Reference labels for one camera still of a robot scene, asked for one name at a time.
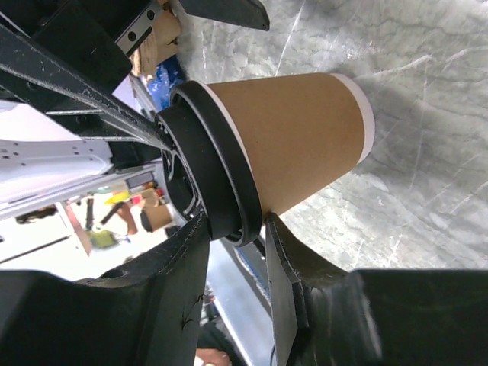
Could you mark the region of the brown pulp cup carrier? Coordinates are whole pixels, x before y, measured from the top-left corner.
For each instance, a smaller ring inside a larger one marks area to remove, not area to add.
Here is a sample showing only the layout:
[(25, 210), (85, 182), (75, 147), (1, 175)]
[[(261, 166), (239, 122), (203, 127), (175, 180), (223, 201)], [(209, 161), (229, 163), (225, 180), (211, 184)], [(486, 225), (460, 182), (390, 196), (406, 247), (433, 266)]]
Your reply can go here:
[(134, 76), (155, 76), (157, 66), (178, 52), (176, 39), (181, 34), (179, 20), (170, 10), (152, 24), (152, 31), (131, 56)]

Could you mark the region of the brown paper coffee cup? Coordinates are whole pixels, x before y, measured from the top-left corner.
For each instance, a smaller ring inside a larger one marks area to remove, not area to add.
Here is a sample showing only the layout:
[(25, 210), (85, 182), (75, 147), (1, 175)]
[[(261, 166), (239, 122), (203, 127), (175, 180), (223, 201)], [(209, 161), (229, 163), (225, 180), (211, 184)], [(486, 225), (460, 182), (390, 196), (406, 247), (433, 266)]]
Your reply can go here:
[(374, 114), (349, 77), (308, 73), (205, 85), (253, 174), (263, 214), (282, 214), (371, 151)]

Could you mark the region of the black plastic cup lid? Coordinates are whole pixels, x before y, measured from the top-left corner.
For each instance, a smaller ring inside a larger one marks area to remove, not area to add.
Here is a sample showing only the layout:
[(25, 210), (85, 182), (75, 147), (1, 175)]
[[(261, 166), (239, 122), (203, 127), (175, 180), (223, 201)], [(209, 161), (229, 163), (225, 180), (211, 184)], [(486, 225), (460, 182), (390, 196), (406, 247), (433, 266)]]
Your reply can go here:
[(177, 215), (189, 221), (203, 214), (212, 240), (235, 246), (255, 240), (262, 222), (257, 187), (218, 97), (200, 82), (180, 84), (158, 122), (164, 188)]

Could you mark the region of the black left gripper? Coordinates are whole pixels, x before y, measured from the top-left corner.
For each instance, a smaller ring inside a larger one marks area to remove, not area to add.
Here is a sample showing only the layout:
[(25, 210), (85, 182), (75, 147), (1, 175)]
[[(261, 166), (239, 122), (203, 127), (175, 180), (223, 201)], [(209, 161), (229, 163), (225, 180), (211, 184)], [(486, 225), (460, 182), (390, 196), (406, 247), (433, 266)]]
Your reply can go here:
[(156, 1), (3, 1), (1, 102), (23, 102), (86, 139), (169, 150), (113, 93), (162, 13)]

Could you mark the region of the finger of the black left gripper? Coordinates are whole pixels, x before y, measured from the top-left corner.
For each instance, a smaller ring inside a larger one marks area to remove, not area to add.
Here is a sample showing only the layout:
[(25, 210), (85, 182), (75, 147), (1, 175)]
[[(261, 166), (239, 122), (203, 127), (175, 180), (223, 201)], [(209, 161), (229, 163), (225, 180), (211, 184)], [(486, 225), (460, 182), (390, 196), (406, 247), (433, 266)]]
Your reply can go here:
[(268, 31), (270, 20), (258, 0), (181, 0), (183, 10), (192, 16), (240, 27)]

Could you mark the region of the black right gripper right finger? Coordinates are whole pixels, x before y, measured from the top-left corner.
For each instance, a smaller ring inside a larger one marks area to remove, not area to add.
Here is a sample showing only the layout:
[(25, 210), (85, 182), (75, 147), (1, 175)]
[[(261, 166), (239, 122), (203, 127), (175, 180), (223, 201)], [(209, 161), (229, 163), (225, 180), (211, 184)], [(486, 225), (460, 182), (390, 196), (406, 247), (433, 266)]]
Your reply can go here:
[(342, 270), (268, 215), (279, 365), (485, 365), (484, 270)]

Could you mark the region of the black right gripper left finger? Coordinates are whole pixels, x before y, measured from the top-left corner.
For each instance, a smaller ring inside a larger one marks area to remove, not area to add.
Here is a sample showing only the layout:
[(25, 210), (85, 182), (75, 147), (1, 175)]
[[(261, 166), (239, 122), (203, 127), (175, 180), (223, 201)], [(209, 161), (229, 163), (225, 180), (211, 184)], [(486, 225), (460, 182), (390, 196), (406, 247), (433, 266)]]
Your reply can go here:
[(203, 214), (99, 278), (1, 274), (3, 365), (191, 365), (210, 237)]

